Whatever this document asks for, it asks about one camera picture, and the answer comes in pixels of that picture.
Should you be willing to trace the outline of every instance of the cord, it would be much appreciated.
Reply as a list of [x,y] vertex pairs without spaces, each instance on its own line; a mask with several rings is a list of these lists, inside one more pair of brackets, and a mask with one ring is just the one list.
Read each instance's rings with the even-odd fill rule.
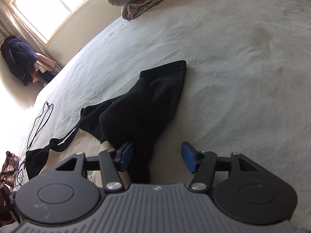
[[[45,105],[46,105],[48,108],[47,108],[47,110],[45,111],[45,114],[43,115]],[[33,141],[35,140],[35,137],[39,134],[39,132],[43,129],[43,127],[44,127],[44,126],[46,125],[46,123],[48,122],[48,120],[49,120],[49,118],[50,118],[50,116],[51,116],[51,114],[52,114],[52,112],[53,112],[53,109],[54,109],[54,104],[53,104],[53,103],[52,103],[51,105],[50,105],[48,102],[45,102],[45,103],[44,103],[43,108],[42,108],[42,113],[41,113],[38,117],[36,117],[36,119],[35,119],[35,121],[34,121],[34,125],[32,126],[31,132],[30,132],[29,137],[28,137],[28,140],[27,140],[27,148],[26,148],[26,151],[29,151],[29,150],[30,150],[30,148],[31,148],[31,146],[32,146],[32,143],[33,143]],[[45,123],[42,125],[42,122],[43,122],[43,120],[44,120],[46,114],[49,112],[49,110],[51,110],[51,111],[50,111],[50,114],[49,114],[48,118],[46,119]],[[29,143],[29,140],[30,140],[30,137],[31,137],[32,132],[33,132],[33,130],[34,130],[36,121],[37,121],[40,117],[42,117],[42,115],[43,115],[43,118],[42,118],[41,121],[40,121],[40,124],[39,124],[39,126],[38,126],[38,128],[37,128],[37,130],[36,130],[36,132],[35,132],[34,137],[32,138],[31,142]],[[16,177],[15,177],[15,183],[14,183],[15,186],[17,186],[17,187],[18,187],[18,186],[22,186],[21,182],[23,182],[23,179],[24,179],[24,172],[23,172],[22,166],[24,165],[24,168],[25,168],[25,161],[26,161],[26,159],[24,159],[23,162],[20,163],[20,164],[18,165],[18,168],[17,168],[17,174],[16,174]],[[18,180],[20,174],[22,174],[21,182]]]

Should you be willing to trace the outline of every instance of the silver bolt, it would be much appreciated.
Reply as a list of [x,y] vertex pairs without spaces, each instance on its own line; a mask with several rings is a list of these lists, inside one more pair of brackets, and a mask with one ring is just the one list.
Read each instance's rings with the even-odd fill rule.
[[109,190],[117,190],[122,187],[122,184],[120,182],[109,182],[106,187]]
[[195,190],[195,191],[202,191],[202,190],[206,189],[206,185],[204,183],[201,183],[201,182],[196,182],[196,183],[193,183],[191,185],[191,189]]

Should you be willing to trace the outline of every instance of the mattress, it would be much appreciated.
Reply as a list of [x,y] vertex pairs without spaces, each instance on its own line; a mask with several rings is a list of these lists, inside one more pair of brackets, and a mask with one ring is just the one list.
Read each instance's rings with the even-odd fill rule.
[[[118,18],[38,95],[33,119],[45,101],[54,111],[31,149],[63,137],[81,108],[126,93],[140,71],[186,60],[151,182],[189,184],[183,141],[219,156],[240,152],[295,188],[292,222],[311,229],[310,22],[311,0],[165,0],[135,20]],[[216,174],[215,183],[224,177]]]

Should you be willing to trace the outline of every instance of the patterned fabric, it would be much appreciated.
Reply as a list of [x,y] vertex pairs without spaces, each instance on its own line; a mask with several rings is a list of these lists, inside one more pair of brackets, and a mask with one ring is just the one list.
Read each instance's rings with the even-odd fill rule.
[[11,152],[7,152],[7,158],[0,173],[0,183],[5,183],[10,187],[14,187],[15,176],[18,169],[19,158]]

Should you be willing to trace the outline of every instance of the bed sheet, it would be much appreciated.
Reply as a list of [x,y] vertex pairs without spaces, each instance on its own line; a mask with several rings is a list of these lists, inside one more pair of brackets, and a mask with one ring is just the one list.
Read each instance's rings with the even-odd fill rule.
[[241,152],[295,188],[292,221],[311,229],[310,22],[311,0],[165,0],[135,20],[118,18],[38,95],[34,117],[45,101],[54,111],[31,149],[63,137],[81,108],[126,93],[140,71],[186,60],[175,118],[150,163],[152,183],[190,182],[183,141],[219,156]]

